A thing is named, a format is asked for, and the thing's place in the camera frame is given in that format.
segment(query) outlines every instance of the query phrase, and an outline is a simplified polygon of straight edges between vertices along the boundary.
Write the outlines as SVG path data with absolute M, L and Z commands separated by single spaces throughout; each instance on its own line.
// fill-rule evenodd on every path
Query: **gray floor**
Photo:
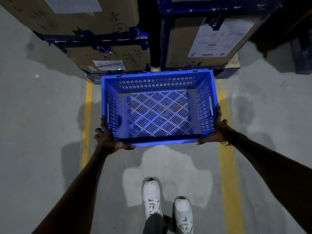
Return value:
M 0 232 L 30 233 L 80 170 L 86 81 L 64 54 L 39 40 L 0 7 Z M 232 126 L 251 139 L 312 167 L 312 96 L 296 75 L 288 44 L 267 59 L 253 43 L 240 50 L 242 69 L 222 80 Z M 99 126 L 100 87 L 93 87 L 91 134 Z M 95 146 L 90 141 L 90 153 Z M 245 233 L 304 233 L 246 159 L 235 152 Z M 195 233 L 225 233 L 218 145 L 136 148 L 110 156 L 99 182 L 92 233 L 141 233 L 141 189 L 162 188 L 162 210 L 191 201 Z

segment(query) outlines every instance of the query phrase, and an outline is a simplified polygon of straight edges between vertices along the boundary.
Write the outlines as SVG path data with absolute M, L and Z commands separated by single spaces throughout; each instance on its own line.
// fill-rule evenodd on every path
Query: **white label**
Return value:
M 224 57 L 253 27 L 255 21 L 225 19 L 218 31 L 213 31 L 203 19 L 188 58 Z
M 88 66 L 90 70 L 96 71 L 96 69 L 93 66 Z
M 45 0 L 56 14 L 76 14 L 102 11 L 98 0 Z
M 123 61 L 93 61 L 100 70 L 125 70 Z

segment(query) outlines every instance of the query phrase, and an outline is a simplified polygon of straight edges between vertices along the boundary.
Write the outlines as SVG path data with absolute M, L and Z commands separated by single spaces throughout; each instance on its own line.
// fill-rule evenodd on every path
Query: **white sneaker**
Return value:
M 160 208 L 159 185 L 153 178 L 148 179 L 144 184 L 143 202 L 145 205 L 146 218 L 149 218 L 149 216 L 154 213 L 159 213 L 161 216 L 163 216 Z
M 177 229 L 182 234 L 193 234 L 193 214 L 190 203 L 184 197 L 174 203 L 174 216 Z

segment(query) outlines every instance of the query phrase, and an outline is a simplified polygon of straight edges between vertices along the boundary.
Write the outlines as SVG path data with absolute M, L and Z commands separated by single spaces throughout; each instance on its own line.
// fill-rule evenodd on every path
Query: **forearm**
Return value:
M 227 136 L 229 142 L 248 159 L 294 219 L 306 232 L 312 232 L 312 169 L 234 130 L 229 131 Z
M 33 233 L 89 233 L 106 156 L 95 153 Z

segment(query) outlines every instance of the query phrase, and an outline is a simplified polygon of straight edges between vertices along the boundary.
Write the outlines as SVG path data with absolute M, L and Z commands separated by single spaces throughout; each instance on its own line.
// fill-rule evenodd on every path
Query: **blue plastic crate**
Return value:
M 213 132 L 216 87 L 208 69 L 102 77 L 102 114 L 137 147 L 193 143 Z

